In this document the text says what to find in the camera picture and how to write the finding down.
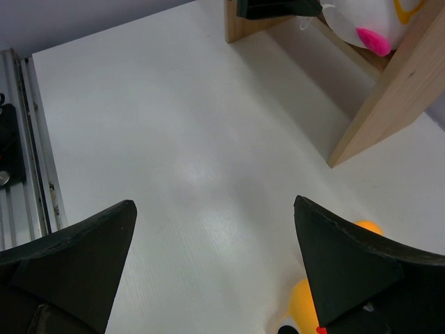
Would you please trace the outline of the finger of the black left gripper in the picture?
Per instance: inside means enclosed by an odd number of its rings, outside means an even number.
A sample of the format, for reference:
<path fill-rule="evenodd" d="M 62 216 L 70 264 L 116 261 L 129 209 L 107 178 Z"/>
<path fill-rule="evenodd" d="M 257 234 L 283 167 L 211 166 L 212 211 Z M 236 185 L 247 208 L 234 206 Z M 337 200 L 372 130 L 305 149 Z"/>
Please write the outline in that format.
<path fill-rule="evenodd" d="M 317 17 L 322 5 L 317 0 L 238 0 L 236 14 L 245 19 L 270 19 L 289 15 Z"/>

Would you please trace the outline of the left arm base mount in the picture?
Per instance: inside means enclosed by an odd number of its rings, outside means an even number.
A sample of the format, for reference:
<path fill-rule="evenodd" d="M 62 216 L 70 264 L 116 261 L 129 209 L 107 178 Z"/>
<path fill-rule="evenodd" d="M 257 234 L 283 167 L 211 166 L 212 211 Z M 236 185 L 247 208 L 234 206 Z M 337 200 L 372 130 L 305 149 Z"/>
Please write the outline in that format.
<path fill-rule="evenodd" d="M 1 94 L 1 188 L 26 180 L 16 108 Z"/>

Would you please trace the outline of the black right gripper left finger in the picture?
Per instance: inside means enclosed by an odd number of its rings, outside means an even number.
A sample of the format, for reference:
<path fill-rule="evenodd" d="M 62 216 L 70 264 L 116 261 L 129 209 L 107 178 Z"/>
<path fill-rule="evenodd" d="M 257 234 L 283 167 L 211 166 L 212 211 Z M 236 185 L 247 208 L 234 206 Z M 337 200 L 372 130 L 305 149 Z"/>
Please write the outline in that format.
<path fill-rule="evenodd" d="M 104 333 L 136 224 L 124 200 L 1 252 L 2 333 Z"/>

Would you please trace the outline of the orange plush toy polka-dot dress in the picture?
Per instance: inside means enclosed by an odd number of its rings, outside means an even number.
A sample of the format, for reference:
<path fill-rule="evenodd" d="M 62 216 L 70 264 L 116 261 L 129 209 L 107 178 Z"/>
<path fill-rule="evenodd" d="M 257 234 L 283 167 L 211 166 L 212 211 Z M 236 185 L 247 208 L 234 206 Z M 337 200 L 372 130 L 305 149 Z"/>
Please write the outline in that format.
<path fill-rule="evenodd" d="M 363 307 L 396 283 L 402 273 L 374 246 L 390 244 L 374 223 L 353 224 L 296 205 L 295 229 L 306 277 L 291 292 L 278 333 L 382 333 Z"/>

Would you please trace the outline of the white pink plush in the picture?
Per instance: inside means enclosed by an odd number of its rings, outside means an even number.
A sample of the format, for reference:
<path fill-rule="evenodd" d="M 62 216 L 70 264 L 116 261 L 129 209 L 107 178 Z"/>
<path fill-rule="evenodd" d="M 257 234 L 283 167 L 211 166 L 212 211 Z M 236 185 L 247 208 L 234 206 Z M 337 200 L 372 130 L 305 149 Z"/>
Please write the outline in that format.
<path fill-rule="evenodd" d="M 316 1 L 314 11 L 299 15 L 300 28 L 322 16 L 344 42 L 384 57 L 398 49 L 426 4 L 418 0 Z"/>

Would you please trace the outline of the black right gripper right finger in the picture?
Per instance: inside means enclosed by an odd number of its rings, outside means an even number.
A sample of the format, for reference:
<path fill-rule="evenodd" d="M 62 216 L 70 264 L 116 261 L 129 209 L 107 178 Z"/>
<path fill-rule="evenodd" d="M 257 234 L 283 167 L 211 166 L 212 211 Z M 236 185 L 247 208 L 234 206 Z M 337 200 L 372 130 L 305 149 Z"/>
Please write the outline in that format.
<path fill-rule="evenodd" d="M 296 234 L 328 333 L 443 333 L 444 256 L 400 244 L 297 196 Z"/>

